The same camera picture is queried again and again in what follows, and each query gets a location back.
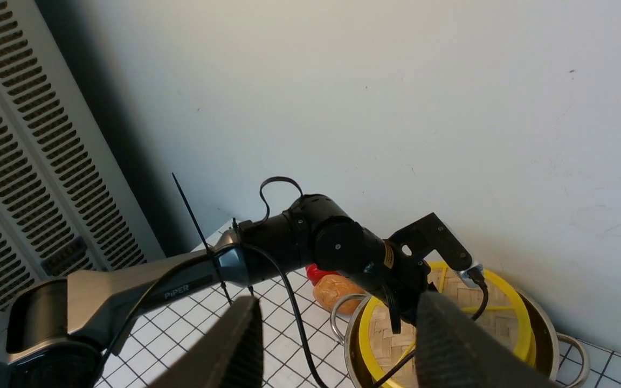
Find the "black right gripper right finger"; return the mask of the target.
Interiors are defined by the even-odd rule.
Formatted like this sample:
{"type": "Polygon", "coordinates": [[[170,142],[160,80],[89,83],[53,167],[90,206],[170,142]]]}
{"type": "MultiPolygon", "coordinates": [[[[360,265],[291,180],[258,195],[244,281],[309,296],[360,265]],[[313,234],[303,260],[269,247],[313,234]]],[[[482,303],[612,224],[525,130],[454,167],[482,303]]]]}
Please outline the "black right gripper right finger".
{"type": "Polygon", "coordinates": [[[415,367],[419,387],[556,387],[440,293],[419,297],[415,367]]]}

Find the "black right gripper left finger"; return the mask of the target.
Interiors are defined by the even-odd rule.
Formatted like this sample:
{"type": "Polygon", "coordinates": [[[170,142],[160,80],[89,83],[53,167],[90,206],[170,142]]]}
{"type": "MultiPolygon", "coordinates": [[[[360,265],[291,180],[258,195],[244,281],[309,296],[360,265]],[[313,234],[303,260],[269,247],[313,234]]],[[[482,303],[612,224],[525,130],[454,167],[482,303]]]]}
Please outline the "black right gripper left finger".
{"type": "Polygon", "coordinates": [[[264,346],[259,300],[237,298],[209,331],[150,387],[262,387],[264,346]]]}

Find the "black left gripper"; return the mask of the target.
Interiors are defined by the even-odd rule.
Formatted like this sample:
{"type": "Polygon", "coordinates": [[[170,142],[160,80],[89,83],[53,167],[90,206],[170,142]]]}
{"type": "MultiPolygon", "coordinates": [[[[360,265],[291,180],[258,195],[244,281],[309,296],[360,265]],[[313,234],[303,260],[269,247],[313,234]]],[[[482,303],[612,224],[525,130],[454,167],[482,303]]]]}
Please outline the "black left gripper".
{"type": "Polygon", "coordinates": [[[433,290],[429,285],[431,272],[426,256],[431,246],[417,246],[410,254],[391,242],[377,242],[367,251],[362,266],[362,289],[383,302],[388,308],[392,333],[402,332],[402,324],[416,325],[417,303],[421,293],[433,290]]]}

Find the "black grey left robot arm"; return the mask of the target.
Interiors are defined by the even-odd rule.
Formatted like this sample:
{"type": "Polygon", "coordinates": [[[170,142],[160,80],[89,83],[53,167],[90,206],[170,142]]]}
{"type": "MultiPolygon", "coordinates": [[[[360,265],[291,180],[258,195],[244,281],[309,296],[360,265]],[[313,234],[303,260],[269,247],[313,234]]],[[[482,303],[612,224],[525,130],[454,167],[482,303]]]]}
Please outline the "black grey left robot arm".
{"type": "Polygon", "coordinates": [[[92,387],[102,356],[119,352],[138,316],[218,282],[251,287],[312,264],[386,302],[393,320],[414,323],[417,299],[430,289],[424,259],[443,231],[431,213],[384,240],[329,197],[303,195],[281,214],[239,223],[211,251],[47,281],[10,309],[7,386],[92,387]]]}

